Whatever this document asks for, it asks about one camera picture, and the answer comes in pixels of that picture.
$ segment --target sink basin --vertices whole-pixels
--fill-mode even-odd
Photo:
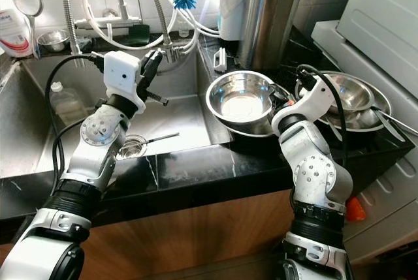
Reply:
[[[145,53],[130,52],[137,57]],[[64,57],[17,62],[4,77],[0,91],[0,178],[52,170],[54,135],[43,91],[48,75]],[[77,90],[86,107],[93,111],[96,102],[106,98],[103,75],[89,61],[84,65],[77,63],[77,67],[74,62],[67,63],[54,80]],[[152,139],[180,133],[148,144],[145,156],[229,142],[228,130],[206,107],[204,95],[209,84],[198,51],[173,65],[163,61],[149,90],[168,98],[169,104],[164,107],[147,101],[145,112],[133,118],[127,135]],[[62,141],[68,164],[80,141],[79,128],[64,134]]]

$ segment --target drain strainer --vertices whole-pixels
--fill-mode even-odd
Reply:
[[[141,135],[128,135],[116,158],[118,160],[141,157],[146,152],[146,139]]]

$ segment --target stainless steel bowl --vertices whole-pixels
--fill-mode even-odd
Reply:
[[[330,76],[341,75],[341,72],[334,71],[324,71],[324,73],[329,74]],[[360,81],[362,84],[366,85],[367,88],[373,93],[373,105],[382,109],[386,114],[392,114],[392,106],[389,100],[376,87],[350,74],[344,74],[344,76]],[[295,88],[295,95],[298,100],[300,98],[300,90],[301,86],[297,85]],[[345,113],[344,117],[346,118],[347,131],[349,132],[372,132],[383,128],[383,125],[381,124],[379,118],[371,109],[366,109],[360,112]],[[327,120],[329,120],[337,129],[341,129],[341,123],[338,115],[328,113],[319,119],[320,122],[329,125]]]
[[[374,94],[367,85],[344,73],[329,73],[329,75],[340,86],[338,93],[345,114],[360,112],[369,109],[373,105]],[[329,112],[338,115],[335,101],[329,108]]]
[[[46,32],[38,37],[38,44],[44,46],[49,52],[55,53],[65,49],[69,35],[65,30]]]
[[[206,92],[209,110],[232,132],[252,137],[270,136],[273,81],[253,71],[234,71],[216,79]]]

